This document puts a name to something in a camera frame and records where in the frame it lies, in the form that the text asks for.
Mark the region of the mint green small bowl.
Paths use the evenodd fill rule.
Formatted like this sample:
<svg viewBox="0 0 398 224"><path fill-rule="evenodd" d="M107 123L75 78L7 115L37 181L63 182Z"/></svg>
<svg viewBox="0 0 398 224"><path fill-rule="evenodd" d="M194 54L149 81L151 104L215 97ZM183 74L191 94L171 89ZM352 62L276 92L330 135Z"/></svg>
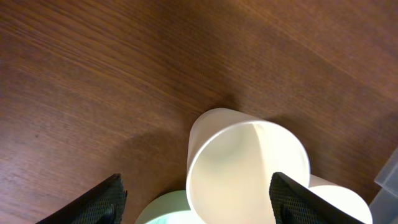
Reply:
<svg viewBox="0 0 398 224"><path fill-rule="evenodd" d="M135 224L204 224L188 204L186 190L177 190L153 200Z"/></svg>

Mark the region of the white small bowl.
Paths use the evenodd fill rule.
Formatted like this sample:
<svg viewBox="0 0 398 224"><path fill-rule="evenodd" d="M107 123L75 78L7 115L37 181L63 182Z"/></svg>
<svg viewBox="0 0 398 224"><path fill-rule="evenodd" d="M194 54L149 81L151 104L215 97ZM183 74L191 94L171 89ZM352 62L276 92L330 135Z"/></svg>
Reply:
<svg viewBox="0 0 398 224"><path fill-rule="evenodd" d="M369 206L356 192L315 175L310 176L308 189L353 218L366 224L373 224Z"/></svg>

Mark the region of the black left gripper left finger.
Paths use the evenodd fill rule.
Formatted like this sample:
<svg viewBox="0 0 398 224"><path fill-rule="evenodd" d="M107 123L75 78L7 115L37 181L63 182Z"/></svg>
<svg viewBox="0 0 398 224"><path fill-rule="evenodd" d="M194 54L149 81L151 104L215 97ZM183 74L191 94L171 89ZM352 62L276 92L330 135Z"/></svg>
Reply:
<svg viewBox="0 0 398 224"><path fill-rule="evenodd" d="M127 200L120 174L113 174L38 224L120 224Z"/></svg>

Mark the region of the cream cup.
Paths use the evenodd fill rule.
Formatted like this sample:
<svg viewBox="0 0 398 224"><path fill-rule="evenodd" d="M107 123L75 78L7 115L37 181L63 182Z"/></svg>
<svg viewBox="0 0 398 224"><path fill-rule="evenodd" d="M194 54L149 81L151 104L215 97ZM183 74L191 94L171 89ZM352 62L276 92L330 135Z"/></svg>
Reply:
<svg viewBox="0 0 398 224"><path fill-rule="evenodd" d="M307 152L288 129L226 108L194 122L186 191L204 223L274 223L269 187L275 172L309 185Z"/></svg>

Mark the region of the clear plastic storage bin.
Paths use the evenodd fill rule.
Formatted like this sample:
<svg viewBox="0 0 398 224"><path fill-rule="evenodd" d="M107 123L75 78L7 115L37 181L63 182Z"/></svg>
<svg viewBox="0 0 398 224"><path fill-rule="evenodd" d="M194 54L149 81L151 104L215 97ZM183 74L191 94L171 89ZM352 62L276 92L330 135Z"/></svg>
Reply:
<svg viewBox="0 0 398 224"><path fill-rule="evenodd" d="M397 149L394 150L374 181L381 189L369 206L373 223L397 223Z"/></svg>

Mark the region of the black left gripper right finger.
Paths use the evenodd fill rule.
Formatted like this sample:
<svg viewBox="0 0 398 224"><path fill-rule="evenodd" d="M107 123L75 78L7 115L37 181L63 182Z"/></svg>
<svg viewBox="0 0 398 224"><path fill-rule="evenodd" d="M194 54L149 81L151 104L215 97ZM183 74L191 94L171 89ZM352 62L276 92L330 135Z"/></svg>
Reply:
<svg viewBox="0 0 398 224"><path fill-rule="evenodd" d="M271 178L269 196L276 224L361 224L282 172Z"/></svg>

